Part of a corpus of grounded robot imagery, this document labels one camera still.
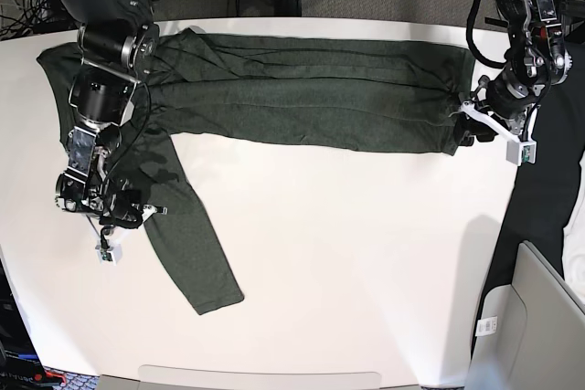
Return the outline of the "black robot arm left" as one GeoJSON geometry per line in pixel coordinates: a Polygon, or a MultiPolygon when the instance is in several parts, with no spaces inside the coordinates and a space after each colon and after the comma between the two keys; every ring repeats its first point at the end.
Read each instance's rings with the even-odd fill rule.
{"type": "Polygon", "coordinates": [[[483,76],[462,105],[468,123],[466,141],[490,141],[509,132],[516,142],[530,138],[530,125],[550,89],[564,82],[572,66],[563,25],[554,0],[495,0],[509,40],[501,61],[486,57],[473,40],[482,0],[473,0],[466,21],[466,42],[475,59],[498,70],[494,79],[483,76]]]}

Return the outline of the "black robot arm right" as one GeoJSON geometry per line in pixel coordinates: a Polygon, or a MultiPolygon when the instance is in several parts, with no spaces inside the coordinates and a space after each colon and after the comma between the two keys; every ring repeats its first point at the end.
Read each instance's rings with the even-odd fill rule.
{"type": "Polygon", "coordinates": [[[147,205],[126,180],[114,177],[128,149],[122,127],[132,118],[136,91],[150,73],[159,39],[150,0],[60,0],[79,24],[80,67],[73,76],[68,107],[66,170],[56,187],[58,206],[94,217],[106,229],[134,229],[147,205]]]}

